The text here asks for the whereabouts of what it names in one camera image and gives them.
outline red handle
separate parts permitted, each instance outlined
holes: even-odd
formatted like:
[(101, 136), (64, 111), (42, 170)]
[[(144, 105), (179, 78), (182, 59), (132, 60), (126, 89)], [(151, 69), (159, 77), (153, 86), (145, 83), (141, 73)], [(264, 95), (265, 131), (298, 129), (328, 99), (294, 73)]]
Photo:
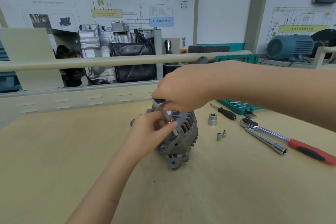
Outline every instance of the red handle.
[(336, 166), (336, 157), (313, 146), (291, 139), (288, 145), (293, 149), (329, 165)]

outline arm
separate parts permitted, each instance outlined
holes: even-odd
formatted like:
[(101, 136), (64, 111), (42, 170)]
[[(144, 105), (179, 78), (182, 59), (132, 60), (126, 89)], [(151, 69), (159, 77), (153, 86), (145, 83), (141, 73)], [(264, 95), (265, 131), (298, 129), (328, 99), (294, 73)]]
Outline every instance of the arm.
[(165, 108), (178, 111), (234, 99), (336, 132), (335, 80), (336, 71), (224, 61), (178, 68), (165, 76), (152, 97), (170, 100)]
[(111, 223), (125, 184), (138, 162), (176, 126), (175, 121), (166, 124), (161, 112), (138, 116), (124, 145), (108, 162), (65, 224)]

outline blue electric motor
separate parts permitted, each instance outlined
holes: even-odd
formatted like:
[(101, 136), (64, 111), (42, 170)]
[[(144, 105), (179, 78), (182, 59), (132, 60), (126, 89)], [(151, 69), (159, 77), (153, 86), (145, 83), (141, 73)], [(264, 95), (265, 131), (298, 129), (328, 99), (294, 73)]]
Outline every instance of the blue electric motor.
[(271, 60), (294, 61), (310, 55), (314, 40), (309, 35), (278, 35), (267, 45), (267, 56)]

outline wooden table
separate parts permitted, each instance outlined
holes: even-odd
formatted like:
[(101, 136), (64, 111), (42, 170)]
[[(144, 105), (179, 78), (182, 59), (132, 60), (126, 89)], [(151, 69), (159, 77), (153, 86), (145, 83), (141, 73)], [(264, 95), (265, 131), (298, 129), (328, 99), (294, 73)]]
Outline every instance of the wooden table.
[[(24, 116), (0, 131), (0, 223), (64, 223), (151, 102)], [(335, 223), (336, 169), (244, 131), (241, 116), (196, 110), (199, 139), (177, 171), (153, 152), (132, 173), (112, 223)], [(256, 120), (336, 155), (333, 132), (261, 110)], [(227, 131), (216, 141), (216, 133)]]

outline green tool case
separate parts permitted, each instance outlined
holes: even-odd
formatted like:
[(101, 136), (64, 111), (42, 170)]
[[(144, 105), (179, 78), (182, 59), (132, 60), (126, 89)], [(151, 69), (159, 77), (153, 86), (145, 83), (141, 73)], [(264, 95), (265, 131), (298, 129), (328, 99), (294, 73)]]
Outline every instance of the green tool case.
[[(226, 56), (217, 56), (215, 62), (225, 61), (225, 60), (237, 60), (241, 62), (251, 63), (251, 64), (258, 64), (258, 55), (256, 54), (247, 54), (247, 55), (226, 55)], [(239, 108), (239, 106), (234, 106), (230, 104), (230, 102), (234, 102), (235, 100), (228, 100), (228, 99), (221, 99), (217, 100), (219, 103), (224, 105), (225, 107), (229, 108), (236, 114), (244, 115), (245, 112), (252, 112), (255, 110), (262, 109), (261, 107), (254, 106), (254, 105), (244, 105), (247, 106), (245, 108)]]

